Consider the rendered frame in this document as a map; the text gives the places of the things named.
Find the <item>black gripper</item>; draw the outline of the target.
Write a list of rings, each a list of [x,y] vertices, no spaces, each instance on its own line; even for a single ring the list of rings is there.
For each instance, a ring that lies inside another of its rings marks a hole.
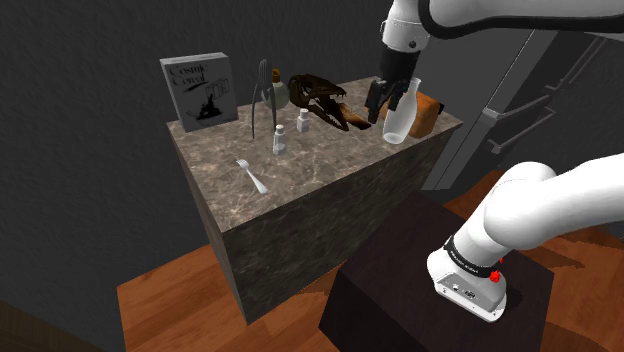
[[[400,99],[409,89],[409,81],[420,54],[420,50],[401,52],[390,47],[383,49],[380,63],[381,80],[371,82],[365,101],[370,124],[377,123],[379,111],[387,100],[388,90],[391,90],[388,109],[391,111],[397,109]]]

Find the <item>grey cereal box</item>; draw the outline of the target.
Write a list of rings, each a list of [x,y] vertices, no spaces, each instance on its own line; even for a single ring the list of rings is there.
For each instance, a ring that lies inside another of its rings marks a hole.
[[[226,54],[162,58],[159,62],[185,132],[239,118],[232,68]]]

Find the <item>white milk bottle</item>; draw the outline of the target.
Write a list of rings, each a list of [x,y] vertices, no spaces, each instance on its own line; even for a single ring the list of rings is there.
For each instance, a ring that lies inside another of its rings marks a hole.
[[[419,78],[413,77],[396,109],[388,109],[383,126],[383,139],[386,142],[401,144],[406,139],[418,112],[417,92],[420,83]]]

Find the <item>dark robot stand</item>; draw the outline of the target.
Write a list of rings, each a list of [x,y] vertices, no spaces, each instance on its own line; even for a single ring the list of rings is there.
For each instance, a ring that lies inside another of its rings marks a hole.
[[[427,256],[463,222],[410,194],[338,270],[320,330],[340,352],[540,352],[554,275],[537,262],[505,256],[508,302],[493,323],[435,291]]]

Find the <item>silver fork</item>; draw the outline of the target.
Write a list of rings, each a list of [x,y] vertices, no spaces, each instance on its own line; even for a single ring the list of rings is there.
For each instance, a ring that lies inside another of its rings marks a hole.
[[[260,194],[267,194],[268,188],[252,173],[247,160],[238,159],[236,163],[247,173]]]

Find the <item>dark brown animal skull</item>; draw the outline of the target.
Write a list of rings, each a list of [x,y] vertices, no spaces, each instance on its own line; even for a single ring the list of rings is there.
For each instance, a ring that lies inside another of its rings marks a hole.
[[[312,74],[294,75],[288,81],[289,100],[296,107],[307,109],[325,123],[342,131],[349,126],[366,130],[371,124],[349,108],[337,102],[347,92],[340,86]]]

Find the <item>round green corked bottle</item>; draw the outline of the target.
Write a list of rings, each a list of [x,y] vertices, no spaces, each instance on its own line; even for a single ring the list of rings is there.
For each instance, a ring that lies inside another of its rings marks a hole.
[[[268,71],[267,67],[262,66],[259,69],[259,75],[262,87],[261,96],[265,106],[271,109],[272,102],[275,102],[277,110],[284,108],[289,103],[289,89],[288,86],[281,80],[279,70],[274,68],[271,71]],[[268,83],[272,84],[274,98],[271,98]]]

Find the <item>orange-brown bread loaf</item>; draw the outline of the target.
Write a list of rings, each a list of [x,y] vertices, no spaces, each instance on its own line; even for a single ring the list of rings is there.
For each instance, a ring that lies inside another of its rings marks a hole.
[[[416,92],[414,93],[414,95],[417,100],[418,109],[415,115],[415,119],[407,135],[414,137],[414,138],[422,138],[432,132],[433,127],[436,123],[437,117],[443,111],[444,105],[438,102],[437,100],[431,98],[430,96],[427,96],[421,92]],[[389,101],[386,101],[382,105],[379,111],[379,118],[382,120],[386,119],[387,112],[388,112],[388,105],[389,105]],[[399,134],[399,132],[386,133],[387,128],[385,127],[385,125],[386,124],[384,121],[384,132],[382,134],[383,139],[388,141],[387,138],[390,138],[391,141],[389,143],[398,144],[399,143],[398,138],[401,136],[401,134]]]

